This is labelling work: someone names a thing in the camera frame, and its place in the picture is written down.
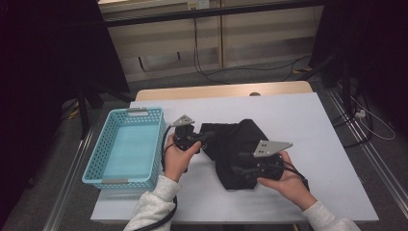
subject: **hand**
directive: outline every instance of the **hand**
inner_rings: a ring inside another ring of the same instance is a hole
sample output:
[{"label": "hand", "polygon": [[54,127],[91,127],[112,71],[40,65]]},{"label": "hand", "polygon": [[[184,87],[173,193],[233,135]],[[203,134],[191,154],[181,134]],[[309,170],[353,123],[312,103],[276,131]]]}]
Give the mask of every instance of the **hand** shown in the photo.
[{"label": "hand", "polygon": [[165,153],[165,177],[174,182],[180,180],[181,175],[189,166],[191,157],[200,149],[201,142],[196,142],[186,151],[180,150],[174,143],[174,134],[168,136]]},{"label": "hand", "polygon": [[[292,165],[291,158],[288,152],[280,152],[282,159]],[[303,185],[300,176],[293,172],[285,170],[279,181],[270,180],[267,178],[259,177],[258,183],[263,186],[269,187],[281,193],[293,204],[297,205],[302,211],[307,210],[310,206],[314,205],[317,200],[309,193],[306,187]]]}]

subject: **person's right hand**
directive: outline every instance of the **person's right hand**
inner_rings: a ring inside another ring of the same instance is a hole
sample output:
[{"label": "person's right hand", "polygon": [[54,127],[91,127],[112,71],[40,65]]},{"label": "person's right hand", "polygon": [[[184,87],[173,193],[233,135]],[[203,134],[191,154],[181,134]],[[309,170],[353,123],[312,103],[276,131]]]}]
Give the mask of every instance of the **person's right hand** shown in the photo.
[{"label": "person's right hand", "polygon": [[[288,152],[281,151],[280,154],[285,162],[288,162],[292,165],[292,161],[288,155]],[[314,205],[317,202],[317,200],[303,185],[300,177],[293,172],[285,170],[279,181],[274,181],[262,177],[259,177],[257,180],[261,185],[280,192],[292,203],[297,205],[302,211],[307,210],[310,206]]]}]

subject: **white tabletop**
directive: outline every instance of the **white tabletop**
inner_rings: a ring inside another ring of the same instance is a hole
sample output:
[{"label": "white tabletop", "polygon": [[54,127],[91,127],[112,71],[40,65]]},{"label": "white tabletop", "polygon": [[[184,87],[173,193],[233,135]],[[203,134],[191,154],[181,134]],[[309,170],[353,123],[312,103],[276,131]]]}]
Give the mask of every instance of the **white tabletop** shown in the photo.
[{"label": "white tabletop", "polygon": [[[270,141],[290,141],[297,169],[314,196],[339,217],[374,221],[378,216],[315,93],[136,101],[131,107],[162,107],[167,124],[182,115],[201,123],[239,123],[251,118]],[[278,192],[263,186],[229,192],[217,178],[215,163],[204,153],[191,159],[180,180],[178,223],[293,223],[301,211]],[[91,219],[126,222],[137,204],[131,191],[103,190]]]}]

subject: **black fabric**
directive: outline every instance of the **black fabric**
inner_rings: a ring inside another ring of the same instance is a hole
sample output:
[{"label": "black fabric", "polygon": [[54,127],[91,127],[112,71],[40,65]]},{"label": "black fabric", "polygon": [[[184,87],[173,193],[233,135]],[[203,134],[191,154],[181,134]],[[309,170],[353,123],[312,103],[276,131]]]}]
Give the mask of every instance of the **black fabric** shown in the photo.
[{"label": "black fabric", "polygon": [[241,152],[254,152],[259,141],[268,138],[252,119],[234,124],[203,123],[200,132],[215,131],[217,138],[208,142],[204,152],[216,162],[219,181],[226,190],[253,190],[255,183],[248,183],[244,176],[236,174],[231,167],[254,168],[255,164],[242,160]]}]

